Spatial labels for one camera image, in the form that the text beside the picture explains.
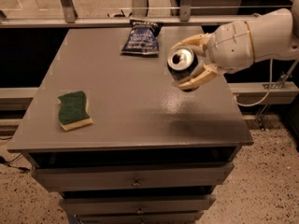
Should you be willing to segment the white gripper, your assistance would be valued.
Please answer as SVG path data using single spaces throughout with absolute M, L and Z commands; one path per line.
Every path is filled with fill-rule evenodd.
M 172 49 L 181 46 L 189 47 L 196 55 L 206 54 L 212 62 L 200 63 L 189 76 L 175 81 L 173 85 L 181 91 L 194 91 L 225 72 L 233 74 L 253 64 L 249 27 L 244 21 L 226 23 L 210 37 L 209 34 L 189 36 Z

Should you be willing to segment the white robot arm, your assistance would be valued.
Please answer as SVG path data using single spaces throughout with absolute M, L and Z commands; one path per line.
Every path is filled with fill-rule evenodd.
M 203 61 L 174 86 L 194 90 L 222 74 L 234 74 L 265 60 L 299 59 L 299 0 L 248 21 L 223 24 L 215 32 L 189 36 L 174 47 L 187 47 Z

